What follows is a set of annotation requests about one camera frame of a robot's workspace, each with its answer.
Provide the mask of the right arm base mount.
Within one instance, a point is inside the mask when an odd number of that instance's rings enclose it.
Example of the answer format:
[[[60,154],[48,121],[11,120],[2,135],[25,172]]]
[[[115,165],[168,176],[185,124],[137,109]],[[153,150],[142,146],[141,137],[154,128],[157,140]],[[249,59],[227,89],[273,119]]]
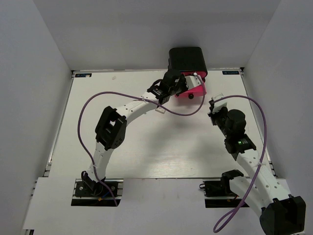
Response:
[[[229,182],[235,177],[243,177],[239,170],[224,172],[219,180],[203,181],[199,188],[204,191],[205,207],[235,208],[239,205],[241,198],[230,190]]]

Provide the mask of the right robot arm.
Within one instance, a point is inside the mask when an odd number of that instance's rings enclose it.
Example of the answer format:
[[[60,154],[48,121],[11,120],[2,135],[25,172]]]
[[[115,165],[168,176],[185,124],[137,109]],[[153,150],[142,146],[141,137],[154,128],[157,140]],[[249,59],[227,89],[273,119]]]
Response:
[[[245,203],[257,214],[267,235],[291,235],[304,231],[305,201],[301,196],[292,196],[260,161],[255,144],[245,133],[245,114],[223,107],[208,115],[213,125],[223,133],[228,153],[250,178],[256,177],[252,184],[239,170],[224,172],[221,177],[222,192],[244,197],[248,187],[252,187]]]

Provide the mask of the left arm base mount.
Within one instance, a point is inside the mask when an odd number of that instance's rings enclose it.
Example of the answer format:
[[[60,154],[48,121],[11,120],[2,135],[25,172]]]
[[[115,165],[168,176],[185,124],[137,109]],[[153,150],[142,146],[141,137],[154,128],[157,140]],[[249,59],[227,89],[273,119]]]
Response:
[[[93,181],[86,171],[81,178],[75,180],[71,206],[74,207],[115,207],[118,206],[123,193],[123,180],[102,180],[108,190],[100,182]]]

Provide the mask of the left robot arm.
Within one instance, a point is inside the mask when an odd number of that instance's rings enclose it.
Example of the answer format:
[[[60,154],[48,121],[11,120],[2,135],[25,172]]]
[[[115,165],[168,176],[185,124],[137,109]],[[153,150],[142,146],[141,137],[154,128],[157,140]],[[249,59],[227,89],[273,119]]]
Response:
[[[92,195],[103,191],[107,165],[113,151],[124,141],[128,124],[149,111],[162,108],[170,97],[179,96],[197,85],[198,82],[193,82],[178,70],[169,69],[141,96],[130,96],[131,102],[118,108],[107,106],[95,128],[95,151],[87,151],[91,165],[81,174],[87,190]]]

